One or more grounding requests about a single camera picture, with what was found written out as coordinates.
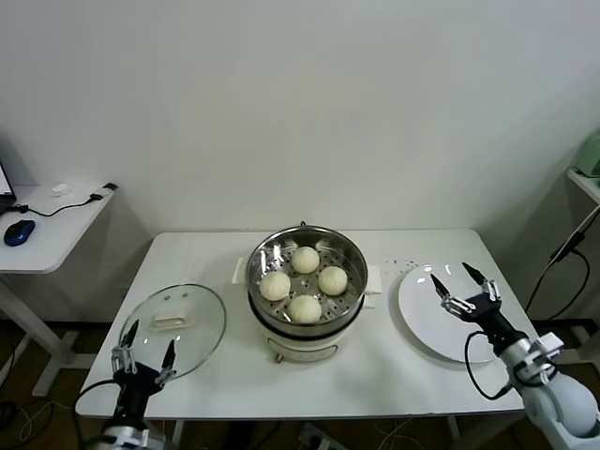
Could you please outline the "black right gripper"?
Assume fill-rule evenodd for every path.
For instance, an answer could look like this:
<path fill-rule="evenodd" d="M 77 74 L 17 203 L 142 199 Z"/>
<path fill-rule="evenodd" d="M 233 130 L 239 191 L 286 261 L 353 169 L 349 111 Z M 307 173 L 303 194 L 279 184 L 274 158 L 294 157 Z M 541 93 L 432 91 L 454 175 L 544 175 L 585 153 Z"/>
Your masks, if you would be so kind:
<path fill-rule="evenodd" d="M 467 323 L 477 324 L 493 347 L 510 347 L 526 338 L 527 335 L 517 330 L 502 314 L 495 281 L 487 279 L 466 262 L 462 266 L 483 293 L 466 302 L 453 296 L 435 275 L 430 275 L 435 292 L 441 298 L 442 308 L 456 317 L 465 317 Z"/>

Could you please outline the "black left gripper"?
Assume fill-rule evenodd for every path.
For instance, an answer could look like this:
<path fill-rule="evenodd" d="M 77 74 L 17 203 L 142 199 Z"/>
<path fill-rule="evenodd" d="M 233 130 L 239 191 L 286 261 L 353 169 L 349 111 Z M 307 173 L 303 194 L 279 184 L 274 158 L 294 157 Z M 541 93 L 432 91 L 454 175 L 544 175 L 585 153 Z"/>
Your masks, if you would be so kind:
<path fill-rule="evenodd" d="M 113 380 L 119 386 L 114 417 L 144 417 L 149 398 L 162 390 L 159 380 L 170 380 L 175 374 L 175 341 L 172 339 L 164 354 L 161 370 L 137 365 L 132 344 L 139 328 L 136 320 L 112 349 Z"/>

